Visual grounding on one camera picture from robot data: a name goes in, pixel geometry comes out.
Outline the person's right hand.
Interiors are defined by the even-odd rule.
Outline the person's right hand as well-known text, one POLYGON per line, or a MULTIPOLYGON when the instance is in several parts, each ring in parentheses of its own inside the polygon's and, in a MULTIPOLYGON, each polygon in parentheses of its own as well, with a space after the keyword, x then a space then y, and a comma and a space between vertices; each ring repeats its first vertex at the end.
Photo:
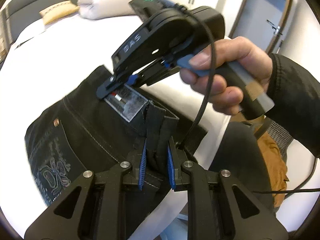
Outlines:
MULTIPOLYGON (((272 59, 249 39, 239 36, 234 39, 218 40, 214 43, 216 52, 216 67, 225 62, 238 61, 263 87, 265 91, 272 75, 272 59)), ((192 71, 180 70, 182 81, 191 86, 192 90, 206 93, 209 77, 198 77, 192 71)), ((226 115, 237 115, 240 112, 240 102, 243 100, 240 88, 227 85, 224 77, 214 75, 208 101, 213 109, 226 115)))

